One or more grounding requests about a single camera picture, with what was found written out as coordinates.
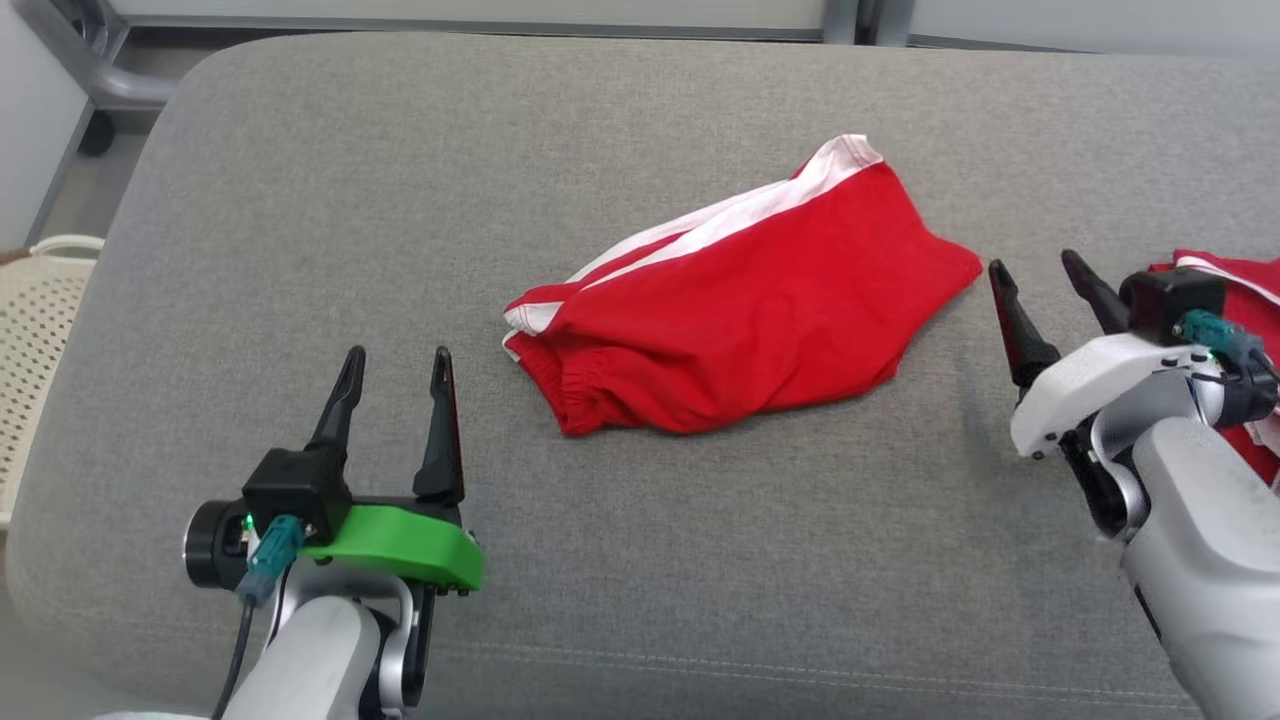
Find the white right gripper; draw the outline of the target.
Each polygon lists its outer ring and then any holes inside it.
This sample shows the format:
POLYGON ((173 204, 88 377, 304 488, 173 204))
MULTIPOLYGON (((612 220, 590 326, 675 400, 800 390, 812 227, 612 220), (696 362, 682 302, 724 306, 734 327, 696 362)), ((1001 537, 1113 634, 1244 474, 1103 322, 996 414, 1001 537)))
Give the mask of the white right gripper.
POLYGON ((1117 291, 1075 250, 1062 250, 1061 263, 1076 296, 1108 334, 1064 359, 1027 315, 1005 264, 993 259, 988 265, 1010 377, 1019 391, 1027 391, 1011 420, 1020 456, 1050 454, 1068 430, 1088 419, 1098 421, 1094 437, 1110 448, 1138 439, 1167 418, 1184 416, 1208 427, 1222 419, 1226 391, 1208 348, 1164 347, 1121 334, 1129 331, 1130 310, 1117 291))

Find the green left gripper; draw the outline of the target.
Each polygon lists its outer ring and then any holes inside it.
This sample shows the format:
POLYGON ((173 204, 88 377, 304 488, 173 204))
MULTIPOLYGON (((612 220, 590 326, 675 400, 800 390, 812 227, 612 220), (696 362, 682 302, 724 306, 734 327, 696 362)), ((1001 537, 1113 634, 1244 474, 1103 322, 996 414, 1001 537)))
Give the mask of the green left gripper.
MULTIPOLYGON (((306 451, 333 450, 346 456, 366 360, 364 346, 349 348, 306 451)), ((428 445, 413 477, 413 495, 420 502, 457 506, 465 500, 465 471, 454 369, 445 346, 435 350, 429 392, 428 445)), ((481 591, 486 574, 485 553, 468 530, 410 505, 356 503, 329 544, 306 544, 300 555, 463 594, 481 591)))

